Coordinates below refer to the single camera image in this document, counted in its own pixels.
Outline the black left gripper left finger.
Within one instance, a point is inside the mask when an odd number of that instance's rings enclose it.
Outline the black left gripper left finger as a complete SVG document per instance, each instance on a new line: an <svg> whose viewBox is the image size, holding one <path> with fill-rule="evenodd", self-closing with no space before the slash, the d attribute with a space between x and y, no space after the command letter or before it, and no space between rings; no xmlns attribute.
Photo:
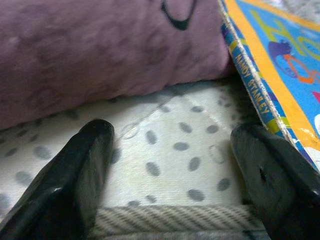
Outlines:
<svg viewBox="0 0 320 240"><path fill-rule="evenodd" d="M0 223L0 240L87 240L95 224L115 130L84 125L36 175Z"/></svg>

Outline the blue yellow children's book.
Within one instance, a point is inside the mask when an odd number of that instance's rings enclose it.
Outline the blue yellow children's book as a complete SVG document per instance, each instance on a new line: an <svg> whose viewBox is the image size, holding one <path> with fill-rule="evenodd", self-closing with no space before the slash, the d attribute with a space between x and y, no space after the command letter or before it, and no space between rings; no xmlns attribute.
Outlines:
<svg viewBox="0 0 320 240"><path fill-rule="evenodd" d="M320 1L218 3L225 42L262 124L320 172Z"/></svg>

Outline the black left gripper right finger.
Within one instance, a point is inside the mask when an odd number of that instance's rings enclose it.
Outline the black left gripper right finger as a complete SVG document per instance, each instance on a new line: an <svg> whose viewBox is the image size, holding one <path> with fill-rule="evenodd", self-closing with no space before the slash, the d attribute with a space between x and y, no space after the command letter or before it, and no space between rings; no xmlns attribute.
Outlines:
<svg viewBox="0 0 320 240"><path fill-rule="evenodd" d="M241 124L231 148L271 240L320 240L320 173L284 138Z"/></svg>

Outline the white grey patterned mattress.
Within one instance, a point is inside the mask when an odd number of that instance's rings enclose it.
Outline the white grey patterned mattress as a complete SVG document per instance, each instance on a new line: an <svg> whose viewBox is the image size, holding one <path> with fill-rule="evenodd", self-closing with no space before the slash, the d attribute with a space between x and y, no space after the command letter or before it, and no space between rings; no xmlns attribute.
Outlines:
<svg viewBox="0 0 320 240"><path fill-rule="evenodd" d="M88 240L270 240L230 147L257 121L240 83L198 82L117 97L0 131L0 223L87 122L114 126L112 159Z"/></svg>

